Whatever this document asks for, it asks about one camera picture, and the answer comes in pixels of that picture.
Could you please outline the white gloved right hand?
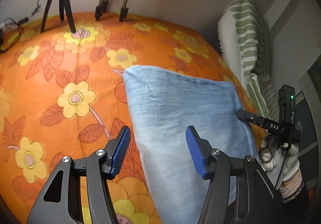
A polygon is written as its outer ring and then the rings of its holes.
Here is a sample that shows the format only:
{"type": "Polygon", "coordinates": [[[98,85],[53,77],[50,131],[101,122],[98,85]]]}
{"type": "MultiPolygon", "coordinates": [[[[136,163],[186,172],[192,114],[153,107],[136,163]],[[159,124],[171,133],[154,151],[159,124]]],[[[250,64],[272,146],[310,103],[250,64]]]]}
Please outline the white gloved right hand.
{"type": "Polygon", "coordinates": [[[268,134],[261,142],[261,167],[276,190],[283,182],[291,180],[300,169],[298,145],[294,143],[289,149],[287,148],[288,143],[280,147],[276,137],[271,134],[268,134]]]}

